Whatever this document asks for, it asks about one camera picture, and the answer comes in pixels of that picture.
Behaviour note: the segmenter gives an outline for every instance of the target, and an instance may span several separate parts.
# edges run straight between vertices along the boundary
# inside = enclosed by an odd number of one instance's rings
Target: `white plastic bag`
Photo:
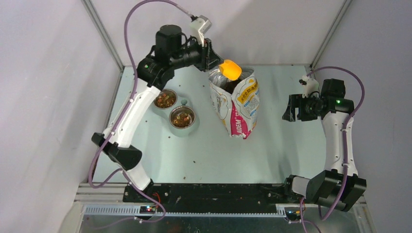
[[[242,67],[239,80],[240,82],[230,81],[218,68],[213,69],[209,73],[210,98],[229,136],[246,139],[257,122],[259,85],[254,70],[249,67]],[[238,84],[232,94],[224,90],[230,89],[230,85],[235,83]]]

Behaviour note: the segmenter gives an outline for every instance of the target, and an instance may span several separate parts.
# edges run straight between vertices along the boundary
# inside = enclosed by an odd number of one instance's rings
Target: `metal bowl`
[[[168,96],[174,97],[175,101],[174,101],[174,103],[173,103],[170,107],[161,108],[161,107],[157,106],[157,100],[159,99],[159,96],[162,96],[163,94],[166,94],[166,95],[168,95]],[[176,104],[176,102],[177,102],[177,94],[176,94],[176,92],[174,92],[173,90],[170,90],[170,89],[163,89],[163,91],[161,91],[160,94],[159,94],[159,95],[156,97],[156,99],[153,101],[153,104],[154,104],[154,106],[155,106],[156,108],[158,108],[158,109],[168,109],[168,108],[173,107],[173,106]]]
[[[184,113],[187,113],[190,116],[192,122],[188,126],[183,127],[183,128],[175,126],[172,122],[172,119],[174,119],[176,116],[178,116],[180,114],[184,114]],[[170,112],[170,115],[169,115],[169,123],[177,129],[186,129],[186,128],[192,126],[195,121],[196,121],[196,114],[194,113],[193,109],[191,109],[187,106],[183,106],[183,105],[173,109]]]

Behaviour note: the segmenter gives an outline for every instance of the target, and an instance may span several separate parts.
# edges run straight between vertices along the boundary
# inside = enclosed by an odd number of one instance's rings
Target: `orange cap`
[[[242,68],[231,60],[225,60],[219,65],[220,72],[228,79],[234,81],[242,74]]]

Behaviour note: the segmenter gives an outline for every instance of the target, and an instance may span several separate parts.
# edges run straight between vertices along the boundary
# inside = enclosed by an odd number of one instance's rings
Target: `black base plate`
[[[291,202],[277,193],[279,188],[281,184],[155,183],[145,193],[154,199],[157,193],[167,212],[276,213],[276,203]],[[151,202],[129,185],[126,192],[123,202]]]

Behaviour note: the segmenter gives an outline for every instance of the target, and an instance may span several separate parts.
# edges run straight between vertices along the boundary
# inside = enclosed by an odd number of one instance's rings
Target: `white table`
[[[150,109],[137,127],[132,145],[155,183],[282,183],[291,174],[312,178],[325,165],[325,135],[320,120],[287,122],[282,115],[290,94],[302,93],[304,66],[252,66],[260,87],[257,126],[248,139],[230,138],[210,100],[207,73],[177,70],[166,88],[188,97],[200,119],[186,138],[170,133],[165,119]],[[132,88],[133,69],[123,73],[111,120]],[[93,181],[118,168],[101,154]],[[111,182],[126,182],[121,174]]]

